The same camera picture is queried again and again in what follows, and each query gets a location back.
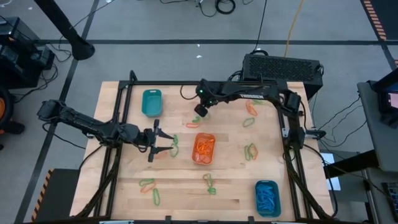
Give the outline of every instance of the concrete floor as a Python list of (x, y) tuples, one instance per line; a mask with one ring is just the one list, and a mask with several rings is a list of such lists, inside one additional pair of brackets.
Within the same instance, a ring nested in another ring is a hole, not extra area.
[[(105, 0), (57, 0), (57, 3), (74, 24), (86, 16), (93, 3), (98, 1), (98, 7), (106, 4)], [(299, 4), (299, 0), (268, 0), (261, 40), (286, 40)], [(220, 41), (219, 44), (200, 46), (194, 42), (96, 44), (94, 56), (78, 62), (75, 71), (74, 66), (71, 66), (72, 59), (57, 63), (59, 77), (47, 89), (31, 94), (16, 105), (14, 117), (26, 125), (26, 131), (20, 136), (0, 136), (0, 141), (5, 145), (0, 152), (0, 223), (13, 223), (16, 220), (42, 149), (45, 132), (41, 127), (42, 122), (35, 115), (40, 103), (50, 97), (59, 97), (68, 74), (74, 72), (66, 103), (88, 115), (94, 114), (101, 82), (125, 80), (132, 69), (139, 80), (226, 80), (240, 69), (244, 54), (250, 52), (254, 46), (223, 43), (227, 43), (228, 39), (255, 40), (263, 5), (263, 0), (255, 0), (248, 6), (242, 5), (238, 0), (232, 14), (217, 14), (213, 18), (203, 16), (192, 1), (165, 5), (156, 0), (115, 0), (98, 11), (88, 32), (89, 40)], [(215, 10), (213, 1), (205, 0), (203, 10), (211, 14)], [(0, 14), (4, 17), (19, 16), (41, 39), (60, 38), (58, 30), (33, 0), (14, 0), (10, 5), (0, 8)], [(76, 29), (81, 34), (85, 26), (86, 20)], [(377, 40), (360, 0), (306, 0), (297, 19), (292, 40), (330, 40), (325, 41), (324, 45), (309, 42), (308, 45), (293, 44), (289, 48), (289, 57), (319, 60), (325, 66), (324, 86), (318, 92), (314, 112), (316, 124), (323, 124), (357, 99), (357, 82), (378, 80), (391, 71), (380, 45), (369, 45), (367, 42), (345, 45), (346, 40)], [(285, 50), (283, 44), (259, 47), (274, 56), (283, 56)], [(69, 45), (62, 45), (62, 48), (68, 49)], [(390, 46), (389, 49), (392, 56), (398, 58), (398, 47)], [(337, 122), (338, 119), (334, 120), (325, 129), (330, 130)], [(363, 122), (363, 111), (356, 110), (335, 130), (337, 140), (342, 141)], [(56, 133), (78, 145), (86, 144), (86, 138), (73, 128), (59, 125)], [(372, 148), (369, 131), (364, 127), (336, 149), (363, 152)], [(83, 150), (53, 139), (43, 168), (35, 177), (38, 181), (25, 221), (30, 220), (47, 171), (52, 168), (77, 169), (83, 155)], [(363, 215), (347, 215), (352, 214), (347, 212), (352, 205), (342, 207), (347, 209), (341, 209), (341, 217), (349, 217), (353, 221), (366, 218)]]

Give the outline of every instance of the blue bowl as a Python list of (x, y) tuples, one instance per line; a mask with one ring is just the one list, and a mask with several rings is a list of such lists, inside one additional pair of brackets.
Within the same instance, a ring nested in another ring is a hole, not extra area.
[(141, 111), (148, 118), (155, 118), (162, 114), (162, 92), (160, 90), (145, 90), (142, 95)]
[[(269, 197), (269, 201), (267, 203), (273, 204), (273, 210), (264, 208), (264, 202), (261, 201), (260, 195), (263, 194), (261, 191), (268, 191), (273, 195)], [(255, 197), (256, 197), (256, 209), (257, 212), (262, 217), (278, 217), (281, 213), (280, 209), (280, 198), (279, 198), (279, 190), (278, 185), (272, 180), (260, 180), (256, 183), (254, 187)]]

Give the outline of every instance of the wooden tabletop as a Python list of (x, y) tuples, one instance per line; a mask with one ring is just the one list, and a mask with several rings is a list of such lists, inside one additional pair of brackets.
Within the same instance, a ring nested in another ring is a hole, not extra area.
[[(302, 96), (307, 110), (307, 126), (312, 126), (308, 101), (302, 83), (288, 83), (292, 91)], [(103, 82), (95, 111), (95, 118), (111, 119), (116, 100), (118, 82)], [(254, 106), (258, 112), (255, 123), (244, 128), (243, 121), (252, 117), (245, 107), (246, 100), (219, 103), (209, 109), (210, 118), (201, 122), (199, 128), (187, 128), (186, 123), (196, 116), (194, 107), (198, 98), (187, 101), (180, 96), (180, 86), (134, 85), (127, 118), (128, 123), (144, 128), (153, 127), (154, 118), (147, 118), (141, 112), (142, 94), (147, 89), (159, 89), (163, 96), (163, 113), (160, 127), (179, 139), (179, 154), (172, 158), (169, 152), (155, 156), (153, 163), (147, 161), (148, 152), (140, 153), (132, 145), (124, 144), (119, 166), (112, 219), (164, 220), (171, 215), (173, 220), (230, 220), (245, 221), (248, 216), (255, 220), (294, 221), (292, 199), (279, 131), (276, 109), (265, 101), (264, 105)], [(195, 94), (195, 86), (184, 86), (186, 97)], [(215, 135), (215, 155), (208, 166), (192, 161), (192, 149), (198, 133)], [(170, 146), (172, 140), (157, 139), (157, 146)], [(254, 143), (259, 155), (255, 161), (247, 161), (244, 146)], [(306, 144), (318, 149), (315, 140)], [(98, 147), (94, 139), (88, 141), (85, 156)], [(90, 200), (99, 186), (105, 148), (89, 158), (83, 166), (70, 215), (76, 215)], [(311, 150), (302, 149), (302, 160), (309, 191), (323, 209), (333, 213), (326, 178), (320, 158)], [(216, 195), (207, 192), (207, 184), (202, 179), (211, 173), (214, 178)], [(152, 191), (142, 194), (139, 181), (154, 178), (159, 190), (160, 205), (154, 205)], [(277, 218), (264, 218), (256, 212), (254, 185), (258, 180), (273, 180), (279, 187), (282, 213)], [(302, 217), (305, 210), (300, 203)]]

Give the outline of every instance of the teal plastic container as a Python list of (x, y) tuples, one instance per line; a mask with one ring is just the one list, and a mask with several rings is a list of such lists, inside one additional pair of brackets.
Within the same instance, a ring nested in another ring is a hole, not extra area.
[(145, 90), (142, 95), (141, 111), (148, 118), (155, 118), (162, 114), (162, 92), (160, 90)]
[[(268, 210), (261, 207), (261, 201), (259, 200), (260, 189), (262, 187), (268, 188), (274, 194), (274, 210)], [(279, 190), (278, 185), (272, 180), (260, 180), (256, 183), (254, 187), (255, 197), (256, 197), (256, 209), (257, 212), (262, 217), (278, 217), (281, 213), (280, 209), (280, 198), (279, 198)]]

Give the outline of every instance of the orange plastic container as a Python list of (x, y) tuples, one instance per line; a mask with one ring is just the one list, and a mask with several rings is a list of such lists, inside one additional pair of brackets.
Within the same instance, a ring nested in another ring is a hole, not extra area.
[(198, 133), (193, 145), (192, 160), (201, 165), (213, 162), (216, 138), (212, 134)]

